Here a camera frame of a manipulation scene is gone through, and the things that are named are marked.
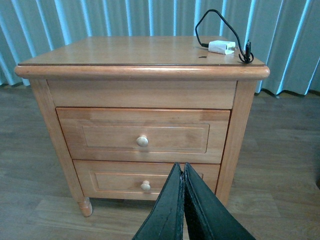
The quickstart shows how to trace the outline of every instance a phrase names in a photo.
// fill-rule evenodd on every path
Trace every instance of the curtain fold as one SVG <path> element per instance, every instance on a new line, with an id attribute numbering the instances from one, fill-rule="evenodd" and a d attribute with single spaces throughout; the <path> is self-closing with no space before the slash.
<path id="1" fill-rule="evenodd" d="M 217 9 L 270 68 L 257 93 L 320 92 L 318 0 L 0 0 L 0 6 L 0 85 L 28 85 L 14 73 L 19 62 L 86 37 L 193 36 L 206 10 Z M 236 40 L 216 14 L 199 34 Z"/>

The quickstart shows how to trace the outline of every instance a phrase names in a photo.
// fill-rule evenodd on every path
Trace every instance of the bottom drawer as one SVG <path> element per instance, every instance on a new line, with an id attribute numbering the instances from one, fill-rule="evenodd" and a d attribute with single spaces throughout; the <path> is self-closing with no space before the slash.
<path id="1" fill-rule="evenodd" d="M 173 167 L 172 163 L 74 160 L 83 194 L 91 198 L 156 200 Z M 215 192 L 219 164 L 192 164 Z M 148 181 L 150 190 L 141 184 Z"/>

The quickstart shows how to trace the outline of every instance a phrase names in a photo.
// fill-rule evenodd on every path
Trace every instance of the drawer knob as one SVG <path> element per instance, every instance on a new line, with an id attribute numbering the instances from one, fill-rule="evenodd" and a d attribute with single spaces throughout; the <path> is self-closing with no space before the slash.
<path id="1" fill-rule="evenodd" d="M 148 146 L 148 138 L 145 135 L 141 135 L 140 137 L 138 137 L 136 139 L 136 143 L 140 147 L 146 147 L 146 146 Z"/>
<path id="2" fill-rule="evenodd" d="M 143 191 L 149 191 L 151 186 L 150 186 L 150 182 L 149 181 L 143 181 L 143 183 L 141 184 L 141 188 Z"/>

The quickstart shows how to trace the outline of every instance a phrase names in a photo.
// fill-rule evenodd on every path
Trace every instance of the wooden nightstand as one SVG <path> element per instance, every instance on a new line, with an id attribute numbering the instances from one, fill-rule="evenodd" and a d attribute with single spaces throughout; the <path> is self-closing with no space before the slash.
<path id="1" fill-rule="evenodd" d="M 30 79 L 84 216 L 89 197 L 155 200 L 174 162 L 226 205 L 256 81 L 269 75 L 191 36 L 91 37 L 15 72 Z"/>

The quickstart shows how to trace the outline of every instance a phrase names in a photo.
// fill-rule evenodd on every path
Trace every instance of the wooden floor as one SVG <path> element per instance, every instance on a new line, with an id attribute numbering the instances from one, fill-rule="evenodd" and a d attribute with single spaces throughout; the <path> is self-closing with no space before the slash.
<path id="1" fill-rule="evenodd" d="M 258 240 L 319 240 L 318 178 L 320 97 L 256 96 L 227 209 Z M 154 204 L 91 202 L 82 217 L 31 89 L 0 88 L 0 239 L 129 240 Z"/>

